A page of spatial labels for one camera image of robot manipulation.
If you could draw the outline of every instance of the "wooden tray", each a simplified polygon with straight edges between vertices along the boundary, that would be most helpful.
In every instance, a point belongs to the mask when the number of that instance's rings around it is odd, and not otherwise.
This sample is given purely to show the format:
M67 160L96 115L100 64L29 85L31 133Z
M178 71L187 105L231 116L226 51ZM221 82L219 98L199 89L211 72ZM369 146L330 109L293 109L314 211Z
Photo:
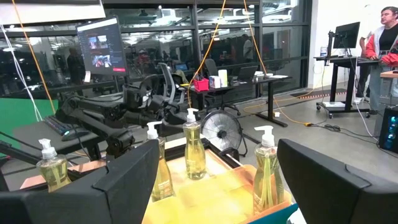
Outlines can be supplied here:
M284 202L254 216L252 187L255 173L256 168L245 165L213 177L210 174L202 180L176 182L176 197L148 204L143 223L247 223L291 204L292 197L285 191Z

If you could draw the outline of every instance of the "dish soap bottle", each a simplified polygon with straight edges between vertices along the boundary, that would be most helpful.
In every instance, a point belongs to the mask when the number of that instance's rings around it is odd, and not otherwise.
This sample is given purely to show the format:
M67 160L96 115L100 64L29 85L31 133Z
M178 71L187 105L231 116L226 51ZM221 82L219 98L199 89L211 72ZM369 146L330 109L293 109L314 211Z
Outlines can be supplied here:
M164 138L158 136L157 130L155 129L155 125L161 123L161 121L147 123L148 140L157 139L159 141L159 165L157 166L154 189L151 194L153 202L175 195L170 170L164 157L165 141Z
M202 179L206 174L205 148L200 139L200 123L196 121L194 111L189 108L187 122L183 124L187 144L185 145L185 165L188 177L192 180Z
M57 155L49 139L40 139L39 143L43 145L43 159L36 164L36 167L47 182L50 193L71 182L67 173L67 157Z
M253 209L257 215L262 211L280 204L284 200L284 187L279 172L277 148L275 147L272 126L254 128L264 131L262 141L255 148L258 168L254 176Z

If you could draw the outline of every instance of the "black monitor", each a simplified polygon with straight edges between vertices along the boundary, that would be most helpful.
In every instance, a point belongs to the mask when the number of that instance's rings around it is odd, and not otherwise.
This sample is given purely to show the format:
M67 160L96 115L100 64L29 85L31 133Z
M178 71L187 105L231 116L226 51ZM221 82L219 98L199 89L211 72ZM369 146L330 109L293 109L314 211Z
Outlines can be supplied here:
M358 39L360 22L336 27L334 49L354 49Z
M98 75L128 75L117 17L76 27L86 71Z

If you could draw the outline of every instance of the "window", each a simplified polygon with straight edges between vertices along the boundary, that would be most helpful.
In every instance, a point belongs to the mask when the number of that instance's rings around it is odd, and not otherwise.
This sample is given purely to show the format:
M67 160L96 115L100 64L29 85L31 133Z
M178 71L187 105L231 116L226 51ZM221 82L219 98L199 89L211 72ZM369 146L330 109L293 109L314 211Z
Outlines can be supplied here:
M118 16L121 28L189 26L191 14L189 8L166 9L106 9L106 16Z
M262 23L305 22L306 0L262 0Z
M307 67L307 63L307 59L264 62L267 73L273 73L274 75L288 75L292 77L285 82L276 83L274 85L274 91L280 93L300 88L302 86L302 74Z
M85 67L76 36L31 37L29 40L47 88L83 84ZM0 82L2 83L0 95L23 92L25 88L16 73L11 50L19 61L28 88L31 91L43 90L42 80L25 38L11 38L10 41L12 48L7 46L4 39L0 39ZM112 77L92 76L92 82L110 80ZM95 96L93 92L85 95Z
M283 58L308 55L308 42L303 35L308 27L263 27L262 28L262 59L278 60Z
M122 34L122 40L133 78L161 73L159 62L184 73L195 69L190 30Z
M216 25L219 22L221 8L200 9L198 13L198 25ZM248 24L248 16L250 23L254 23L254 5L248 6L248 11L242 8L224 8L223 18L220 19L220 24Z
M203 56L208 49L213 34L214 30L199 31L201 54ZM208 58L212 58L218 67L258 62L250 28L218 29L218 35L215 37Z

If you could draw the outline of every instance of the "white wall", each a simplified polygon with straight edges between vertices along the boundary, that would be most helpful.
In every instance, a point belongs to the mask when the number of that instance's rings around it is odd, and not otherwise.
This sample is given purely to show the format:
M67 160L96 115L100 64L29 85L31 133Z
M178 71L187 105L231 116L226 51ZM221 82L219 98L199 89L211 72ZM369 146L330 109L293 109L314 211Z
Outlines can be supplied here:
M372 18L367 18L365 5L372 4ZM311 21L311 43L310 60L308 63L308 87L320 87L322 79L322 69L324 62L316 62L314 57L320 56L321 47L328 45L329 30L335 31L336 26L361 22L365 19L379 19L381 9L386 6L398 6L397 0L313 0L312 21ZM361 48L359 41L356 49L351 49L353 55L360 55ZM333 55L338 55L340 50L331 51ZM331 84L333 64L326 67L323 85ZM338 82L345 80L343 68L339 69Z

